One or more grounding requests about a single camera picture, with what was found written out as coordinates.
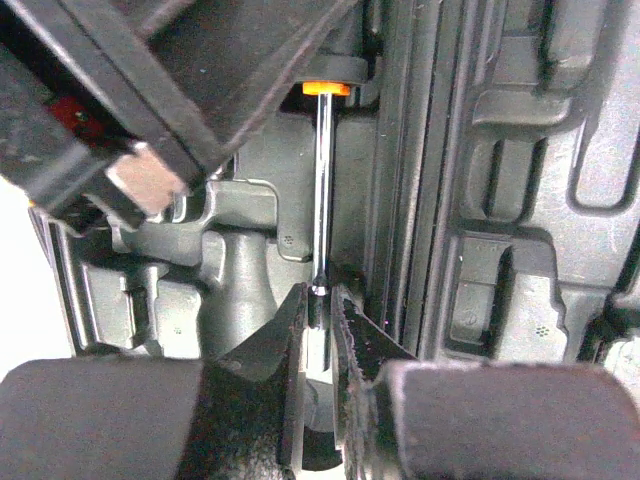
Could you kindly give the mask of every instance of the metal rod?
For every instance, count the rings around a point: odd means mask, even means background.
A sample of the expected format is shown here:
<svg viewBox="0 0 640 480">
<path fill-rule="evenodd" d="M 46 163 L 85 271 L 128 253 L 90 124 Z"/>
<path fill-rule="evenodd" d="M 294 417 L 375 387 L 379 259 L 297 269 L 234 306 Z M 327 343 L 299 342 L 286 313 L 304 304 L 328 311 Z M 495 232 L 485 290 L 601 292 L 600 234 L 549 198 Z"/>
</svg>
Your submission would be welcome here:
<svg viewBox="0 0 640 480">
<path fill-rule="evenodd" d="M 316 127 L 315 207 L 313 214 L 313 278 L 311 291 L 323 297 L 329 293 L 329 211 L 333 164 L 333 95 L 318 95 Z"/>
</svg>

